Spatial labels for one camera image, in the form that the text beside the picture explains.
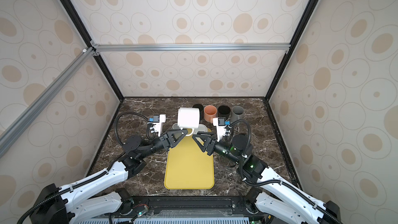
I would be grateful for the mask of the black mug white base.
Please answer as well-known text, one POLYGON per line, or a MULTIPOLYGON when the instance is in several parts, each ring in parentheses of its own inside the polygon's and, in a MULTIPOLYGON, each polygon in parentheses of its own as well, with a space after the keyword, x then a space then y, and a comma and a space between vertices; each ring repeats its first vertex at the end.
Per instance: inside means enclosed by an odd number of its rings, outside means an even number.
POLYGON ((218 107, 218 117, 228 119, 231 115, 231 108, 227 105, 221 105, 218 107))

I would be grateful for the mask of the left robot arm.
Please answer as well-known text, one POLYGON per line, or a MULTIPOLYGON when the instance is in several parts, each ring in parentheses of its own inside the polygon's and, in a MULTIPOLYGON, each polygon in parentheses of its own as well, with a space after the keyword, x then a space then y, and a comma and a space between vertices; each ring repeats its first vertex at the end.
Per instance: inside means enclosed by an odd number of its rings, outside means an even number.
POLYGON ((145 166, 144 158, 176 147, 190 132, 171 130, 148 146, 139 135, 122 142, 123 153, 108 167, 79 181, 57 187, 51 184, 39 194, 34 206, 19 219, 29 218, 33 224, 76 224, 98 215, 116 212, 131 199, 125 189, 105 196, 96 194, 137 175, 145 166))

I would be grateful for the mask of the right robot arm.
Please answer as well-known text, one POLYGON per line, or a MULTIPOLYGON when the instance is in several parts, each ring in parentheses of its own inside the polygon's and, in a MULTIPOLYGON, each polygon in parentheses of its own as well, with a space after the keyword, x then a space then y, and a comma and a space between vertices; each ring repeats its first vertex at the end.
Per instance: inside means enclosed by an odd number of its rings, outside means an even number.
POLYGON ((210 132, 199 132, 193 139, 202 152, 216 153, 238 165, 242 181, 255 191, 250 202, 256 211, 288 224, 341 223, 340 208, 333 201, 325 203, 306 194, 253 155, 250 135, 239 134, 230 144, 210 132))

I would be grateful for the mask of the white ribbed mug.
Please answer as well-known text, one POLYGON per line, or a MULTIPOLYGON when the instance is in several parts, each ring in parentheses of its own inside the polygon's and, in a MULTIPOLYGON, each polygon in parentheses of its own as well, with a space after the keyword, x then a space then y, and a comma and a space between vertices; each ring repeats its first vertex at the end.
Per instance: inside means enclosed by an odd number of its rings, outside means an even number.
POLYGON ((197 131, 198 131, 198 132, 207 132, 207 131, 208 131, 208 128, 207 128, 207 126, 204 125, 204 124, 199 124, 199 126, 198 126, 198 128, 197 128, 197 131))

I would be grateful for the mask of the black mug white rim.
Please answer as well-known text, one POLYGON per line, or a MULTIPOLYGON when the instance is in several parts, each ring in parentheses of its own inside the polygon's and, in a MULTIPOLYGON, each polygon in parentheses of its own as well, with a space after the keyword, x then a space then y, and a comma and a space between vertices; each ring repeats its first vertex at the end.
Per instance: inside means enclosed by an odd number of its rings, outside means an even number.
POLYGON ((195 104, 192 106, 193 108, 197 108, 200 112, 200 120, 204 119, 204 106, 202 104, 195 104))

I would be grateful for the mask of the peach and cream mug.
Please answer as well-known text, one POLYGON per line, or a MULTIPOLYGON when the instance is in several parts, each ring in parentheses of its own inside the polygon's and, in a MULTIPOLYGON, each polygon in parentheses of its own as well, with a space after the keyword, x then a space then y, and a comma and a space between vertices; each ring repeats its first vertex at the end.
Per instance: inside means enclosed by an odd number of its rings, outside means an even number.
POLYGON ((204 107, 204 120, 212 123, 213 119, 217 117, 217 108, 213 105, 207 105, 204 107))

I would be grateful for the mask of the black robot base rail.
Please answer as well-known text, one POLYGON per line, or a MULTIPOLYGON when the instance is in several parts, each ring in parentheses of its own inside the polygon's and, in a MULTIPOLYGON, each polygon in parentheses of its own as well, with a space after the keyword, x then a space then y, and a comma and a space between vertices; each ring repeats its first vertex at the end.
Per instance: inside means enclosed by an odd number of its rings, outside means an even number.
POLYGON ((156 214, 164 211, 223 211, 231 215, 244 215, 257 218, 260 215, 277 217, 286 223, 303 224, 304 216, 282 201, 264 192, 252 189, 246 196, 239 197, 131 197, 125 189, 100 197, 85 200, 71 210, 57 202, 49 210, 48 224, 75 224, 90 218, 116 213, 131 216, 132 208, 146 204, 156 214))

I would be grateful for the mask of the large grey mug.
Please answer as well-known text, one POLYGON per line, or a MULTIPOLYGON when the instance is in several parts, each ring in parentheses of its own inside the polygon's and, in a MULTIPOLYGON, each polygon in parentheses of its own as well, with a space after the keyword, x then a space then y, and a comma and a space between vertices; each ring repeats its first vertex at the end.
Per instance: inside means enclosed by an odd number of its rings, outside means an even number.
POLYGON ((231 123, 242 119, 243 115, 244 115, 244 109, 241 106, 234 106, 231 109, 231 118, 230 118, 231 123))

